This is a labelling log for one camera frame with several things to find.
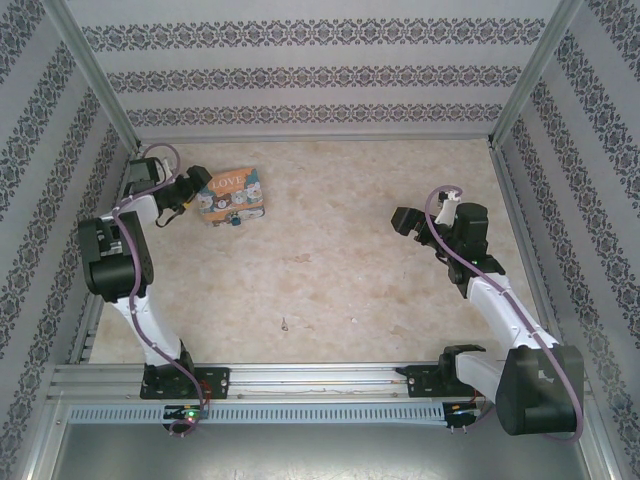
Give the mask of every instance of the gray metal panel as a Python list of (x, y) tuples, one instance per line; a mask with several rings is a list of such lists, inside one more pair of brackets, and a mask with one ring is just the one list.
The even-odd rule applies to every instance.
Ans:
[[(163, 405), (81, 405), (71, 409), (74, 425), (140, 425), (162, 421)], [(445, 427), (442, 402), (394, 404), (266, 404), (214, 403), (200, 424), (397, 424)]]
[(509, 437), (496, 418), (468, 435), (443, 427), (203, 425), (184, 439), (159, 426), (69, 425), (55, 479), (589, 478), (577, 446)]

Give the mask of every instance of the black bracket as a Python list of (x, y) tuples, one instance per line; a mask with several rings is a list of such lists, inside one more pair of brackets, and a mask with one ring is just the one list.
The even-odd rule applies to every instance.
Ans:
[(455, 356), (462, 352), (484, 352), (478, 345), (455, 345), (446, 347), (437, 365), (409, 365), (396, 368), (396, 372), (407, 377), (410, 398), (425, 397), (472, 397), (474, 388), (462, 383), (455, 374)]
[[(191, 355), (184, 344), (181, 345), (180, 359), (177, 362), (191, 372), (198, 383), (206, 382), (206, 385), (211, 387), (209, 395), (212, 400), (227, 398), (230, 369), (194, 366)], [(179, 398), (197, 400), (198, 392), (193, 382), (173, 365), (166, 364), (156, 367), (145, 364), (142, 385), (140, 386), (140, 398), (143, 400), (175, 400)]]
[[(230, 373), (231, 370), (224, 367), (195, 367), (194, 376), (196, 377), (196, 380), (198, 380), (198, 383), (205, 381), (207, 382), (207, 385), (211, 387), (212, 400), (226, 400), (229, 392)], [(198, 394), (194, 387), (189, 389), (189, 392), (184, 396), (176, 396), (175, 392), (157, 389), (153, 385), (143, 382), (140, 387), (140, 398), (143, 400), (166, 400), (177, 398), (197, 400)]]

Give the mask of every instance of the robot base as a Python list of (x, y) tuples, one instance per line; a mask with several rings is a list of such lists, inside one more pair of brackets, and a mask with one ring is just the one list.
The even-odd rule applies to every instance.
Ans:
[[(191, 355), (181, 344), (178, 363), (191, 372), (198, 382), (205, 381), (211, 387), (212, 400), (224, 400), (229, 391), (228, 368), (194, 367)], [(144, 366), (140, 398), (143, 400), (167, 400), (183, 398), (197, 400), (196, 388), (182, 372), (173, 365), (166, 364)]]

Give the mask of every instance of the marble floor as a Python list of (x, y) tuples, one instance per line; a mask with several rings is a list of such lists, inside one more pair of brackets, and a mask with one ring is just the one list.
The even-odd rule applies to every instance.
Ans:
[[(483, 140), (177, 148), (183, 171), (256, 167), (265, 197), (266, 215), (239, 227), (208, 227), (192, 207), (167, 228), (145, 228), (157, 303), (196, 362), (424, 361), (450, 344), (495, 348), (433, 251), (390, 224), (397, 206), (423, 209), (442, 184), (489, 209), (489, 253), (536, 316)], [(143, 358), (105, 305), (90, 361)]]

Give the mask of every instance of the wire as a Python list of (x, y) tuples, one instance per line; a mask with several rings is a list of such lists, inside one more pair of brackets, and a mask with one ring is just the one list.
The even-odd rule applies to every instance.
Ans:
[(453, 190), (458, 196), (462, 195), (462, 189), (460, 187), (457, 187), (455, 185), (442, 185), (442, 186), (437, 187), (436, 189), (434, 189), (429, 194), (429, 196), (427, 197), (427, 203), (426, 203), (426, 205), (424, 207), (424, 214), (425, 214), (425, 217), (426, 217), (426, 220), (427, 220), (427, 225), (429, 226), (429, 230), (431, 231), (431, 234), (433, 235), (433, 238), (435, 238), (435, 240), (438, 242), (438, 244), (442, 247), (442, 249), (445, 252), (447, 252), (449, 255), (451, 255), (451, 257), (456, 259), (458, 262), (460, 262), (462, 265), (467, 267), (473, 273), (475, 273), (476, 275), (478, 275), (479, 277), (484, 279), (489, 285), (491, 285), (493, 288), (495, 288), (498, 291), (498, 293), (500, 293), (500, 295), (502, 295), (504, 298), (506, 298), (507, 302), (509, 302), (509, 305), (511, 305), (511, 308), (513, 308), (513, 310), (516, 313), (516, 315), (518, 316), (518, 318), (520, 318), (520, 320), (522, 320), (522, 323), (524, 324), (524, 326), (527, 329), (527, 331), (529, 332), (529, 334), (531, 334), (532, 338), (538, 343), (538, 345), (540, 346), (542, 351), (549, 358), (549, 362), (551, 363), (551, 365), (553, 366), (553, 369), (558, 374), (558, 377), (560, 378), (560, 381), (564, 385), (564, 388), (567, 390), (567, 393), (569, 394), (569, 398), (571, 399), (571, 404), (573, 405), (573, 409), (574, 409), (575, 414), (576, 414), (576, 431), (569, 438), (558, 438), (558, 437), (554, 437), (553, 435), (545, 435), (545, 436), (547, 438), (550, 438), (551, 440), (554, 440), (554, 441), (558, 442), (558, 443), (570, 443), (570, 444), (571, 443), (575, 443), (582, 436), (582, 431), (584, 429), (584, 417), (583, 417), (582, 407), (580, 406), (580, 400), (578, 399), (578, 395), (576, 394), (575, 390), (573, 389), (573, 385), (571, 385), (571, 382), (569, 381), (569, 378), (567, 377), (567, 374), (564, 372), (564, 370), (562, 369), (562, 367), (558, 363), (558, 360), (553, 355), (553, 353), (551, 352), (551, 350), (549, 349), (547, 344), (544, 343), (542, 338), (540, 338), (540, 335), (536, 331), (535, 327), (531, 324), (531, 322), (529, 322), (529, 319), (524, 314), (522, 309), (518, 306), (518, 304), (516, 303), (515, 299), (511, 296), (511, 294), (507, 290), (505, 290), (502, 287), (502, 285), (498, 284), (491, 277), (489, 277), (489, 275), (487, 275), (486, 273), (484, 273), (483, 271), (481, 271), (480, 269), (478, 269), (477, 267), (475, 267), (471, 263), (467, 262), (464, 258), (462, 258), (460, 255), (458, 255), (456, 252), (454, 252), (445, 243), (445, 241), (442, 239), (442, 237), (440, 237), (440, 235), (438, 234), (438, 231), (436, 230), (436, 227), (433, 225), (433, 220), (431, 220), (431, 216), (429, 215), (429, 209), (430, 209), (429, 207), (431, 206), (431, 201), (432, 201), (433, 197), (436, 194), (438, 194), (439, 192), (447, 192), (447, 191), (451, 191), (451, 190)]
[(167, 181), (167, 171), (164, 169), (164, 165), (162, 165), (162, 162), (160, 160), (158, 160), (157, 157), (153, 157), (153, 161), (154, 163), (160, 167), (160, 170), (162, 170), (162, 181), (159, 183), (164, 183)]
[[(133, 202), (134, 200), (144, 195), (149, 195), (150, 193), (153, 193), (156, 190), (163, 188), (165, 185), (168, 185), (169, 183), (173, 182), (173, 180), (175, 180), (175, 178), (178, 176), (178, 172), (180, 171), (180, 154), (178, 153), (178, 151), (175, 149), (173, 145), (170, 145), (168, 143), (154, 143), (153, 145), (150, 145), (149, 147), (147, 147), (147, 149), (144, 152), (142, 152), (142, 158), (145, 158), (147, 156), (147, 153), (149, 153), (149, 150), (156, 147), (167, 147), (174, 153), (174, 155), (176, 156), (176, 169), (171, 173), (171, 176), (169, 178), (165, 179), (164, 182), (159, 183), (158, 185), (151, 187), (148, 190), (145, 190), (144, 192), (140, 192), (135, 195), (130, 195), (128, 197), (123, 198), (118, 203), (118, 205), (116, 205), (113, 208), (111, 213), (113, 215), (113, 220), (116, 222), (116, 225), (118, 225), (118, 228), (120, 228), (120, 235), (122, 236), (122, 238), (125, 239), (125, 241), (129, 245), (129, 250), (131, 251), (131, 258), (133, 260), (134, 284), (133, 284), (133, 288), (131, 289), (131, 293), (129, 294), (129, 310), (131, 311), (131, 320), (133, 323), (133, 327), (136, 333), (138, 334), (138, 336), (142, 339), (144, 343), (146, 343), (154, 352), (156, 352), (158, 355), (164, 358), (168, 363), (173, 365), (178, 371), (180, 371), (184, 376), (186, 376), (191, 381), (191, 383), (193, 383), (193, 385), (196, 388), (196, 392), (198, 393), (198, 402), (200, 404), (200, 411), (203, 411), (204, 397), (202, 395), (202, 388), (200, 388), (200, 383), (198, 382), (196, 377), (193, 376), (191, 372), (189, 372), (189, 370), (187, 370), (178, 362), (176, 362), (175, 359), (171, 358), (171, 356), (167, 355), (160, 348), (158, 348), (158, 346), (154, 342), (152, 342), (149, 339), (149, 337), (145, 335), (142, 328), (140, 328), (140, 323), (138, 322), (138, 316), (136, 314), (135, 299), (136, 299), (136, 295), (138, 294), (138, 290), (140, 290), (140, 284), (142, 283), (142, 271), (140, 269), (140, 256), (138, 255), (138, 249), (135, 242), (133, 241), (133, 237), (127, 230), (127, 227), (122, 222), (122, 220), (120, 220), (119, 215), (120, 215), (120, 209), (122, 207), (128, 205), (129, 203)], [(171, 425), (169, 425), (169, 434), (174, 435), (176, 433), (174, 431), (175, 428), (178, 425), (184, 425), (188, 428), (184, 432), (179, 434), (181, 437), (184, 437), (185, 435), (192, 433), (198, 426), (199, 422), (200, 422), (199, 416), (196, 418), (194, 422), (189, 422), (184, 419), (176, 420)]]
[(182, 215), (183, 213), (184, 213), (184, 212), (181, 212), (181, 211), (179, 211), (179, 210), (178, 210), (177, 212), (174, 212), (174, 214), (173, 214), (173, 215), (171, 215), (169, 218), (167, 218), (167, 221), (166, 221), (166, 222), (164, 222), (163, 224), (160, 224), (160, 223), (158, 222), (158, 220), (156, 220), (156, 227), (160, 227), (160, 228), (164, 228), (164, 227), (166, 227), (167, 225), (169, 225), (169, 224), (171, 223), (171, 221), (172, 221), (174, 218), (176, 218), (176, 217), (177, 217), (177, 216), (179, 216), (179, 215)]

